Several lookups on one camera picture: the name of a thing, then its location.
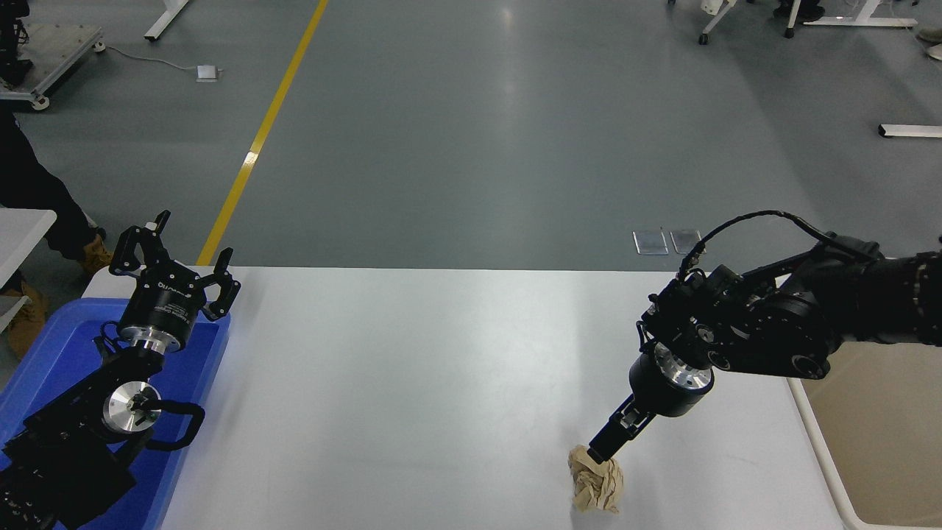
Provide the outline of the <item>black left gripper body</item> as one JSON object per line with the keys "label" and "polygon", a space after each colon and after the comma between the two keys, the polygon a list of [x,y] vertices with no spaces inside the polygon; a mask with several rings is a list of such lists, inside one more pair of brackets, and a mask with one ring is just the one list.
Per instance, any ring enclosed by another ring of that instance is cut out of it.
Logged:
{"label": "black left gripper body", "polygon": [[154,265],[142,269],[135,291],[118,321],[118,332],[132,340],[145,330],[156,330],[174,342],[191,338],[197,313],[206,303],[198,286],[199,274],[183,265]]}

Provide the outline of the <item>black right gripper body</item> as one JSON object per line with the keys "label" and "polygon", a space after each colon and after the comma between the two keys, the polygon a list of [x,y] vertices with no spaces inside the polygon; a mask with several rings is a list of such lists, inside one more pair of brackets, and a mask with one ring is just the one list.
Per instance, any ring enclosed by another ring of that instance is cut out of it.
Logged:
{"label": "black right gripper body", "polygon": [[710,370],[687,369],[670,360],[671,376],[656,356],[643,353],[629,370],[636,409],[668,418],[689,412],[711,390]]}

